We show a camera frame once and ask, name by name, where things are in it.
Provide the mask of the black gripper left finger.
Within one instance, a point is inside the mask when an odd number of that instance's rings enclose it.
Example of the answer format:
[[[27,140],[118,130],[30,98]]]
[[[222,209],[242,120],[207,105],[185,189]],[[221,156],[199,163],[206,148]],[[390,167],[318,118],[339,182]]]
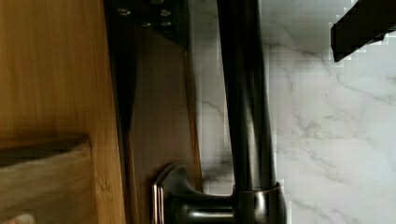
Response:
[[[105,0],[112,43],[118,48],[133,39],[134,26],[149,28],[180,46],[190,48],[188,0]]]

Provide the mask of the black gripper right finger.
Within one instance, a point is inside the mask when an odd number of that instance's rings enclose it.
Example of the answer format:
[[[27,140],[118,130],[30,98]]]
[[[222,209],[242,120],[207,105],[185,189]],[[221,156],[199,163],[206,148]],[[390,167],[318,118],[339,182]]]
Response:
[[[358,0],[331,29],[333,59],[340,62],[395,31],[396,0]]]

